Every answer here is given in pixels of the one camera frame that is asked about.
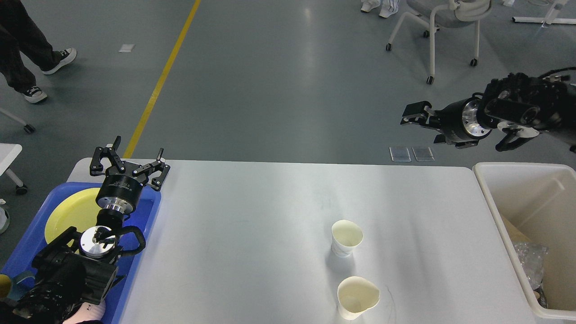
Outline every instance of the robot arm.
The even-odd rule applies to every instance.
[[[136,210],[146,185],[160,191],[170,166],[162,160],[162,149],[150,164],[122,161],[116,154],[119,144],[118,136],[111,147],[96,148],[90,164],[90,175],[105,175],[96,196],[101,208],[96,226],[83,233],[70,227],[34,257],[32,267],[38,270],[35,286],[12,307],[0,303],[0,324],[4,319],[7,323],[61,324],[83,302],[100,304],[123,279],[117,276],[119,258],[145,248],[142,231],[123,226],[123,222]],[[111,163],[105,172],[100,163],[103,158]],[[149,183],[149,176],[158,171],[160,175]],[[134,250],[119,245],[120,237],[129,233],[139,244]]]
[[[501,152],[513,150],[542,133],[550,134],[576,150],[576,87],[568,76],[556,76],[570,67],[539,77],[509,74],[494,79],[484,93],[432,110],[428,101],[409,104],[401,125],[416,124],[438,131],[435,143],[457,148],[476,146],[492,129],[506,135],[496,146]]]

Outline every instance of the yellow plate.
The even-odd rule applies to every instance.
[[[50,243],[70,226],[76,227],[78,232],[96,226],[96,216],[100,211],[100,207],[96,204],[99,190],[100,188],[84,189],[61,202],[46,222],[44,228],[46,243]]]

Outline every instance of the chair leg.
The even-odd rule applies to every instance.
[[[8,176],[8,178],[10,178],[16,184],[16,194],[17,195],[23,195],[23,194],[28,192],[28,187],[26,187],[24,182],[22,182],[22,180],[20,180],[20,178],[18,178],[18,176],[16,176],[14,171],[12,171],[10,168],[8,168],[8,169],[6,169],[6,171],[4,171],[4,173]]]
[[[396,24],[396,26],[394,27],[394,30],[392,31],[392,35],[390,35],[390,38],[388,39],[388,45],[386,45],[386,50],[389,51],[392,49],[392,42],[394,42],[394,38],[396,37],[396,34],[398,33],[398,30],[400,29],[400,26],[402,26],[402,23],[404,22],[404,19],[406,18],[407,15],[413,15],[410,12],[405,12],[402,14],[402,16],[400,16],[400,20],[398,21],[398,23]]]
[[[14,121],[16,121],[17,123],[22,124],[22,126],[24,126],[24,130],[26,131],[26,133],[28,134],[32,134],[34,133],[34,131],[36,130],[32,125],[30,125],[29,123],[26,123],[26,121],[24,121],[22,118],[11,114],[10,112],[0,108],[0,114],[4,114],[6,115],[6,117],[13,119]]]
[[[434,75],[435,75],[435,60],[436,60],[436,47],[435,47],[435,40],[436,40],[436,27],[435,27],[435,19],[434,15],[430,17],[430,76],[426,79],[427,84],[432,84],[434,82]]]
[[[474,22],[475,39],[474,39],[474,58],[470,61],[470,66],[478,65],[478,56],[480,55],[480,20]]]

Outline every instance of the blue tray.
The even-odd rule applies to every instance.
[[[101,184],[99,183],[67,182],[54,188],[48,194],[36,217],[34,217],[26,233],[24,233],[22,239],[16,246],[16,249],[12,252],[8,262],[4,268],[2,268],[2,273],[10,277],[16,276],[25,270],[36,273],[36,269],[31,266],[32,259],[46,246],[44,227],[52,211],[69,196],[84,189],[100,186]],[[144,190],[142,190],[138,208],[131,213],[130,219],[126,220],[124,225],[135,225],[139,227],[147,239],[154,224],[156,214],[158,213],[160,199],[161,195],[159,192],[145,187]],[[134,235],[123,236],[120,244],[127,250],[138,247],[138,241],[136,241]],[[130,287],[132,286],[136,270],[138,269],[141,255],[142,253],[133,257],[120,258],[118,263],[116,263],[119,267],[118,275],[125,274],[126,278],[110,289],[110,292],[108,292],[106,296],[106,312],[102,318],[105,324],[118,324],[120,322],[120,316],[122,315],[124,305],[130,293]],[[31,287],[33,285],[32,279],[27,280],[29,281],[24,281],[24,283],[29,284]]]

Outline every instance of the yellow floor line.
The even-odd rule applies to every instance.
[[[130,138],[130,142],[128,143],[128,147],[126,148],[126,151],[124,152],[124,156],[122,157],[123,159],[131,158],[132,154],[134,153],[134,149],[136,148],[136,144],[138,144],[138,141],[140,140],[140,136],[142,135],[142,132],[144,131],[144,127],[146,126],[146,122],[148,122],[148,118],[150,117],[150,114],[152,113],[152,109],[154,109],[154,105],[156,104],[156,100],[158,99],[158,96],[160,95],[160,91],[162,91],[162,87],[164,86],[164,82],[166,81],[166,78],[168,77],[168,74],[170,73],[170,69],[172,68],[172,65],[174,64],[174,60],[176,59],[176,56],[178,56],[178,52],[180,51],[180,46],[182,46],[182,42],[184,41],[184,38],[186,38],[186,33],[188,33],[188,28],[190,27],[190,24],[192,24],[192,19],[194,19],[194,15],[196,14],[196,10],[198,9],[199,5],[200,5],[200,0],[196,0],[196,2],[194,3],[194,6],[192,7],[192,10],[190,10],[190,14],[188,15],[188,19],[186,19],[186,23],[184,24],[182,31],[180,31],[180,36],[178,36],[178,40],[176,41],[176,44],[174,45],[174,48],[172,49],[172,53],[170,54],[170,57],[168,58],[168,61],[166,62],[166,65],[164,66],[164,70],[162,70],[162,74],[160,75],[160,79],[158,79],[158,82],[156,83],[156,87],[154,88],[154,91],[152,92],[152,95],[150,96],[150,100],[148,100],[148,104],[146,105],[146,109],[144,109],[144,113],[142,113],[142,116],[140,117],[140,121],[138,122],[138,125],[136,126],[136,129],[134,130],[134,133],[132,134],[132,138]]]

